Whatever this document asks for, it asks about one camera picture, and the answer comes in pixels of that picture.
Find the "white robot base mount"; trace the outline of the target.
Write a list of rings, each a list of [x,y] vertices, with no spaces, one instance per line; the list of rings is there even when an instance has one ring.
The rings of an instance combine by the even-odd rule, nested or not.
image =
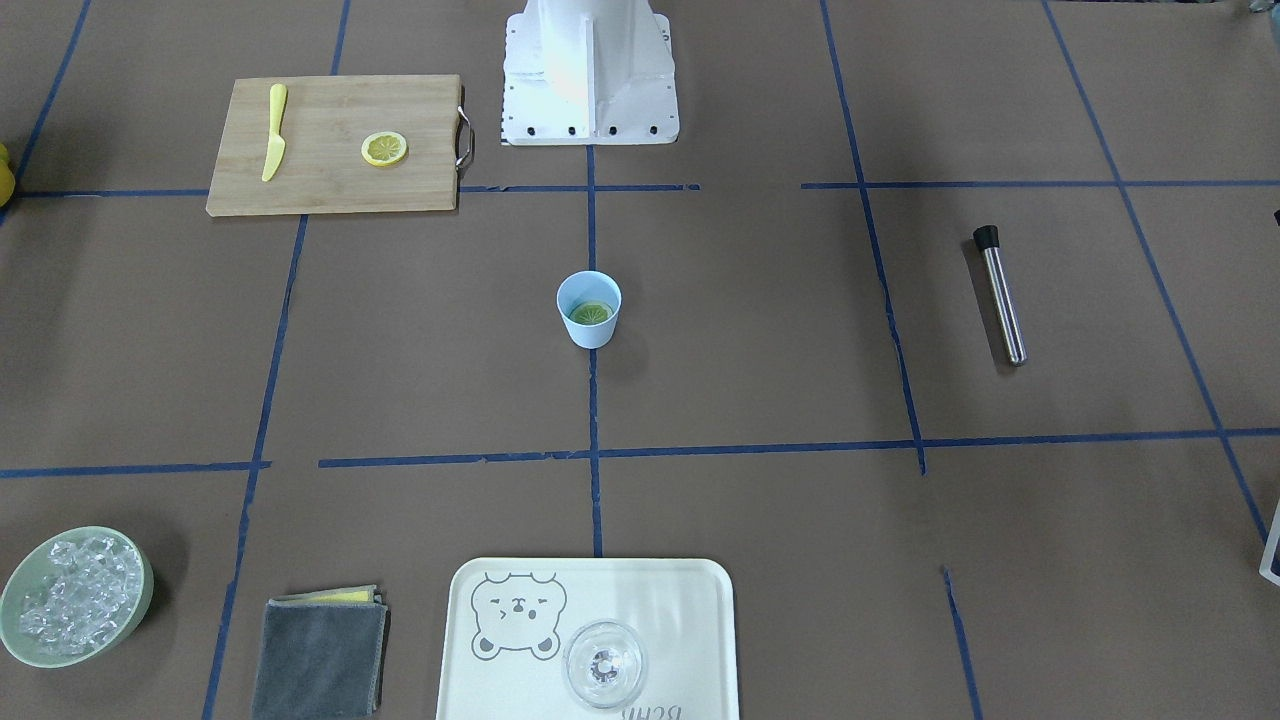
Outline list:
[[[678,140],[671,24],[648,1],[529,1],[506,22],[500,141],[641,146]]]

